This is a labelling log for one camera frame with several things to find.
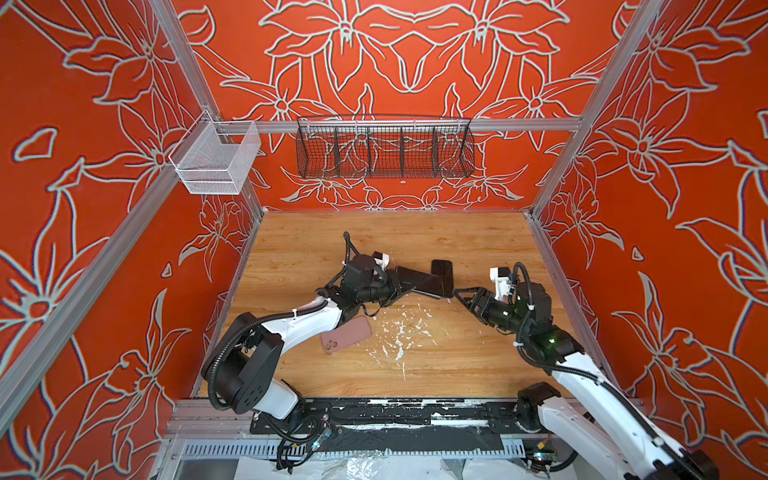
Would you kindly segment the black phone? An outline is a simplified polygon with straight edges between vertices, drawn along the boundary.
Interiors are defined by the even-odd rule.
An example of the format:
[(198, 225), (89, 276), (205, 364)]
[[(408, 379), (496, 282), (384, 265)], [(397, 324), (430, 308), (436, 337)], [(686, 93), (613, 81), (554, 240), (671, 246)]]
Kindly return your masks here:
[(434, 292), (434, 281), (436, 278), (430, 273), (413, 270), (410, 268), (398, 266), (394, 272), (400, 275), (403, 284), (408, 289), (408, 293), (418, 293), (430, 298), (441, 299)]

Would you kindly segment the dark phone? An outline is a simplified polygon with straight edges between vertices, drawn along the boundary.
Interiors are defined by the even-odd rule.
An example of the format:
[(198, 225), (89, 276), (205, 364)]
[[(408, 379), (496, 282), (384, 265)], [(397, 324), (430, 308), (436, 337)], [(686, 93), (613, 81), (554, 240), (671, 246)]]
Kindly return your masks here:
[(452, 298), (454, 291), (453, 264), (450, 260), (434, 259), (431, 274), (436, 278), (434, 292), (441, 298)]

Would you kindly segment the pink phone case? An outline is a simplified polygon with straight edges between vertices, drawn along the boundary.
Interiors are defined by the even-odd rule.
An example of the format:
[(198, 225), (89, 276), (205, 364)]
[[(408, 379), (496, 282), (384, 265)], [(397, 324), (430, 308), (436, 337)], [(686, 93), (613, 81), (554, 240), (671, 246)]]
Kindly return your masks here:
[(372, 336), (372, 328), (365, 316), (357, 316), (344, 325), (320, 335), (323, 351), (333, 354), (361, 343)]

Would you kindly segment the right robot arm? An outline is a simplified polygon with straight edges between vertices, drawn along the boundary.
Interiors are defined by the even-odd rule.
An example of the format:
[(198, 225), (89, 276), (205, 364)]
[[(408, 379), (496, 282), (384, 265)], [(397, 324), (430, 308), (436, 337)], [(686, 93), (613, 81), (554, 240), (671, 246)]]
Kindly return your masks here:
[(538, 283), (496, 280), (495, 289), (457, 289), (455, 298), (481, 323), (515, 337), (529, 365), (550, 375), (585, 409), (577, 413), (556, 386), (518, 393), (516, 421), (565, 441), (606, 479), (717, 479), (715, 462), (654, 425), (600, 371), (574, 337), (555, 325), (551, 298)]

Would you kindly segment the clear plastic bin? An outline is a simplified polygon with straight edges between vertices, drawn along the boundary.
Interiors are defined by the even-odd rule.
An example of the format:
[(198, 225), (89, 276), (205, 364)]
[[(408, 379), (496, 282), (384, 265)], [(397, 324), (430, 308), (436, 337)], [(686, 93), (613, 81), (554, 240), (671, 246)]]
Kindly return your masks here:
[(169, 154), (169, 161), (190, 194), (240, 194), (261, 137), (254, 121), (216, 121), (204, 110)]

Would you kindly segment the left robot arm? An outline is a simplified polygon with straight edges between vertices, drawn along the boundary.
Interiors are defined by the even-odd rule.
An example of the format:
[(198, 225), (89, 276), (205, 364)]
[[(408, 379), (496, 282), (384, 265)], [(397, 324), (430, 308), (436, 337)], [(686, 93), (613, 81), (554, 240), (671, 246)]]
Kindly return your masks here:
[(352, 320), (369, 303), (387, 307), (413, 284), (389, 269), (384, 254), (357, 254), (306, 305), (257, 317), (239, 315), (201, 367), (211, 406), (237, 414), (256, 411), (294, 423), (300, 394), (275, 373), (283, 354)]

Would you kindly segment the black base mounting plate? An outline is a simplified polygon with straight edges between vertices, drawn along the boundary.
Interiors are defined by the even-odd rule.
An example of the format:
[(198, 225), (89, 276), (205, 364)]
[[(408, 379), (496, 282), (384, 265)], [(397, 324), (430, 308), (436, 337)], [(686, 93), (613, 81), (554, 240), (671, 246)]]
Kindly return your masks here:
[(515, 398), (309, 397), (300, 412), (333, 427), (361, 430), (453, 427), (494, 434), (547, 435), (521, 427)]

